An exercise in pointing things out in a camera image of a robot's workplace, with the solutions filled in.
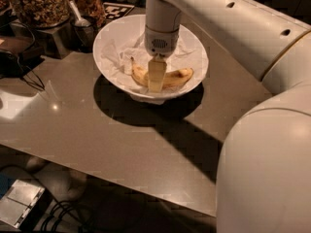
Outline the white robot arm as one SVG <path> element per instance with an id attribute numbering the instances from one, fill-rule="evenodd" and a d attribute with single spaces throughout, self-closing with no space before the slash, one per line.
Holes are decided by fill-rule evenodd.
<path id="1" fill-rule="evenodd" d="M 182 12 L 223 53 L 213 85 L 229 110 L 216 180 L 218 233 L 311 233 L 310 27 L 254 0 L 147 0 L 169 35 Z"/>

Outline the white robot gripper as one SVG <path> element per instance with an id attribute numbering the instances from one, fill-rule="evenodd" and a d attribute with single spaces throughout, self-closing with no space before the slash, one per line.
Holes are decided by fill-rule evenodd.
<path id="1" fill-rule="evenodd" d="M 173 54 L 178 38 L 179 30 L 159 32 L 148 26 L 145 27 L 145 48 L 150 56 L 154 56 L 148 63 L 149 92 L 161 92 L 167 68 L 163 58 L 168 58 Z"/>

